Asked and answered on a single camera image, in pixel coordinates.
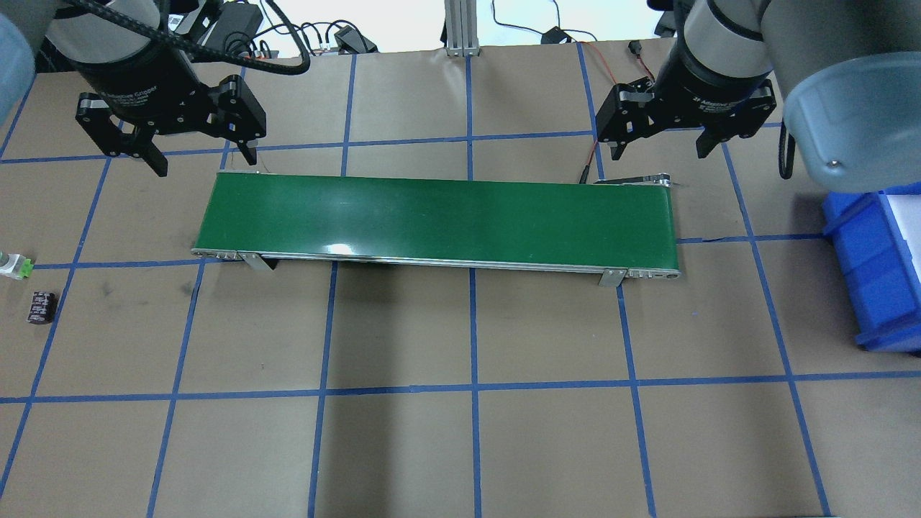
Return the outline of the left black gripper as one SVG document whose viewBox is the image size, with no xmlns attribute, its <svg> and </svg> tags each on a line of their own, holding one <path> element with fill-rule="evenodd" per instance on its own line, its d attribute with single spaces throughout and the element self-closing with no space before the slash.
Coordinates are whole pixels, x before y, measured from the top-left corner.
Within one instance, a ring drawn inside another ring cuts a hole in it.
<svg viewBox="0 0 921 518">
<path fill-rule="evenodd" d="M 203 132 L 257 164 L 266 110 L 239 73 L 208 86 L 181 50 L 157 42 L 108 63 L 76 61 L 76 71 L 93 89 L 81 94 L 76 121 L 106 156 L 134 156 L 165 178 L 168 159 L 153 137 Z"/>
</svg>

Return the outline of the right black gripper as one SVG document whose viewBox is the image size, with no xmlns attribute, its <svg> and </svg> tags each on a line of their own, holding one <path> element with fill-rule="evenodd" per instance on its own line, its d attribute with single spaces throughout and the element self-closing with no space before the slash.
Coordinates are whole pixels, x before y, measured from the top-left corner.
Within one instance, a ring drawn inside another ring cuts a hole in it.
<svg viewBox="0 0 921 518">
<path fill-rule="evenodd" d="M 753 137 L 776 107 L 773 83 L 765 75 L 727 78 L 707 71 L 677 43 L 657 78 L 612 87 L 596 112 L 596 134 L 618 161 L 636 139 L 701 127 L 695 152 L 704 160 L 724 141 Z"/>
</svg>

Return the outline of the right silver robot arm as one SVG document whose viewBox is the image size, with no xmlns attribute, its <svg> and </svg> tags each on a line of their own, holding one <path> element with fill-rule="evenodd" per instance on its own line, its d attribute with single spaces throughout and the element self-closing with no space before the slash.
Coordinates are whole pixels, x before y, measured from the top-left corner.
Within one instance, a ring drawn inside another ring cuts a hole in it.
<svg viewBox="0 0 921 518">
<path fill-rule="evenodd" d="M 702 128 L 700 158 L 753 137 L 783 99 L 782 120 L 807 173 L 829 191 L 919 181 L 917 1 L 651 1 L 675 43 L 653 80 L 612 87 L 596 133 L 626 145 Z"/>
</svg>

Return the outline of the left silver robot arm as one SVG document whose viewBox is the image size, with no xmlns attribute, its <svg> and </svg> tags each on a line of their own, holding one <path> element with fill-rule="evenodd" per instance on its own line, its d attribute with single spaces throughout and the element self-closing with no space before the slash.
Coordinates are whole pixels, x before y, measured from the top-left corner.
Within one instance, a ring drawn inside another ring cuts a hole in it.
<svg viewBox="0 0 921 518">
<path fill-rule="evenodd" d="M 266 111 L 239 75 L 205 85 L 190 57 L 230 62 L 172 32 L 170 1 L 4 1 L 2 3 L 2 115 L 23 98 L 50 42 L 86 80 L 76 124 L 105 156 L 144 161 L 160 177 L 168 160 L 157 135 L 200 132 L 233 142 L 256 164 Z"/>
</svg>

